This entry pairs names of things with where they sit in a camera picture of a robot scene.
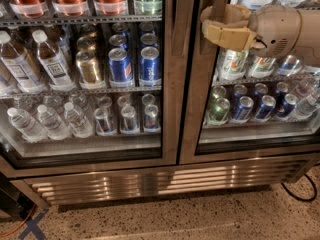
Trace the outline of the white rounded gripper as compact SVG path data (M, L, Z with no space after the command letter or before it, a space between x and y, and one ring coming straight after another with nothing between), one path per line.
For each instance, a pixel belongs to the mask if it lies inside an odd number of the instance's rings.
M200 16L204 37L225 49L250 49L259 57L280 58L288 54L301 28L300 13L291 7L269 5L251 14L244 5L227 4L220 21L210 17L212 9L205 8Z

